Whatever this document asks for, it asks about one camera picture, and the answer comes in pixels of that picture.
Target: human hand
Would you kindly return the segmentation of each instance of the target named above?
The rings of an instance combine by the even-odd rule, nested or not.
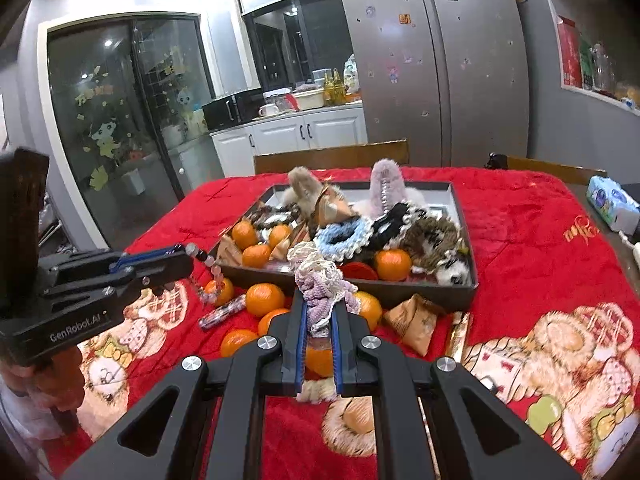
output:
[[[0,375],[17,393],[27,393],[41,408],[60,412],[79,408],[84,401],[84,375],[80,370],[82,352],[72,346],[52,357],[49,366],[24,368],[0,360]]]

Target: blue tissue package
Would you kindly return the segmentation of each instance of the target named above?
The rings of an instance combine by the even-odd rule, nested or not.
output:
[[[640,204],[631,198],[615,180],[592,176],[587,200],[602,216],[612,231],[632,235],[640,221]]]

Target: yellow bottle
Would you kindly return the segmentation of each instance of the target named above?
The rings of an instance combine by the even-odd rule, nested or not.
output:
[[[340,74],[334,68],[334,105],[343,105],[346,104],[347,97],[346,92],[344,90],[344,83],[340,78]]]
[[[327,72],[324,73],[324,104],[330,106],[334,102],[334,82]]]

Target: red box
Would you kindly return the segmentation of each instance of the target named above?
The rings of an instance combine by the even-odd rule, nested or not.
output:
[[[580,68],[580,39],[575,22],[558,16],[558,36],[562,55],[562,79],[565,85],[582,88],[582,70]]]

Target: wooden chair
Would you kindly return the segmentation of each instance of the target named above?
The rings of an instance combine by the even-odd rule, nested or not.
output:
[[[288,173],[296,166],[306,166],[310,170],[370,168],[381,158],[390,158],[398,164],[408,164],[409,143],[406,139],[402,139],[374,144],[254,155],[254,168],[255,174]]]
[[[580,184],[582,186],[587,186],[592,176],[607,176],[607,172],[604,170],[590,170],[580,166],[567,166],[535,158],[503,155],[502,153],[491,153],[489,161],[484,166],[488,170],[541,171],[558,177],[566,184]]]

